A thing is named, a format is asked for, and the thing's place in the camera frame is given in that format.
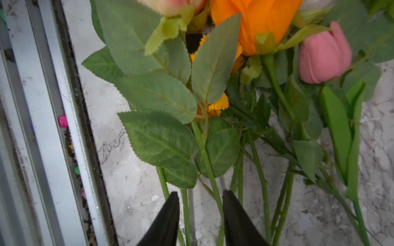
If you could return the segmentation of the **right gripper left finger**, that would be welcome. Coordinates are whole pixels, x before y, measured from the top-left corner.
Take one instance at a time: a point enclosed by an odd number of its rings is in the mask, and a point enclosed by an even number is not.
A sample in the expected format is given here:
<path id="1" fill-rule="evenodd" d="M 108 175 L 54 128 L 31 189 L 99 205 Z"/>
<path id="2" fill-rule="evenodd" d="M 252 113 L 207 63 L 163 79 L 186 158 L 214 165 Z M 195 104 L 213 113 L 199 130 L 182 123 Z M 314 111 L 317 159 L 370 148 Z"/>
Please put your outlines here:
<path id="1" fill-rule="evenodd" d="M 149 230 L 138 246 L 175 246 L 180 220 L 180 202 L 177 192 L 171 192 Z"/>

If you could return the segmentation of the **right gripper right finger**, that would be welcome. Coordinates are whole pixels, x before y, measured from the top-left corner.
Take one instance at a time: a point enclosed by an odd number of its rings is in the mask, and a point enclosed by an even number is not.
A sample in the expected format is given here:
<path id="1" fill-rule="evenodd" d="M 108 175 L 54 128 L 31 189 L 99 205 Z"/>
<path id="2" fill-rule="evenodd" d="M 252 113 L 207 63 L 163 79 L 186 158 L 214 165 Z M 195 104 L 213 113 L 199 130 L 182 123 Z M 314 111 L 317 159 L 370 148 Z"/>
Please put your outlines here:
<path id="1" fill-rule="evenodd" d="M 227 246 L 268 246 L 230 190 L 223 192 L 224 230 Z"/>

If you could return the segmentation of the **pink rose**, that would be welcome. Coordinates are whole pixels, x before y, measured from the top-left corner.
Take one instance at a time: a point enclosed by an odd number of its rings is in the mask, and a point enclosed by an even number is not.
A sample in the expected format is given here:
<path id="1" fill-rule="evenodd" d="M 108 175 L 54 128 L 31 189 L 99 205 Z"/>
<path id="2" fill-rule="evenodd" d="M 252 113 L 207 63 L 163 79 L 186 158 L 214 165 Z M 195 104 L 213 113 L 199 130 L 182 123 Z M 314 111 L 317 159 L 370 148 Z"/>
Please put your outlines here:
<path id="1" fill-rule="evenodd" d="M 83 61 L 112 83 L 131 106 L 119 113 L 131 147 L 155 166 L 164 190 L 195 187 L 200 157 L 215 180 L 207 151 L 208 109 L 226 88 L 236 55 L 241 15 L 228 13 L 191 57 L 185 34 L 195 17 L 191 2 L 91 1 L 92 22 L 105 46 Z"/>

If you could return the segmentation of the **small pink rosebud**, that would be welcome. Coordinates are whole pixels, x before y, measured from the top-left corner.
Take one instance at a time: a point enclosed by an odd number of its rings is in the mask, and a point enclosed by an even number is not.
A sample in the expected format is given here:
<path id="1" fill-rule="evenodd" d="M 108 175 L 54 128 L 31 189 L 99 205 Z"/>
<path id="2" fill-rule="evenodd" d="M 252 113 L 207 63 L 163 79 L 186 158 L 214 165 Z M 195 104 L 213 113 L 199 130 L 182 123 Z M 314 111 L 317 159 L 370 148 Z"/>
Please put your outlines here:
<path id="1" fill-rule="evenodd" d="M 338 22 L 329 30 L 307 38 L 300 48 L 300 78 L 308 84 L 321 84 L 340 77 L 352 62 L 352 50 Z M 320 107 L 334 148 L 337 174 L 347 188 L 345 198 L 354 205 L 359 236 L 363 245 L 370 241 L 359 203 L 360 119 L 366 84 L 357 81 L 340 99 L 329 86 L 319 95 Z"/>

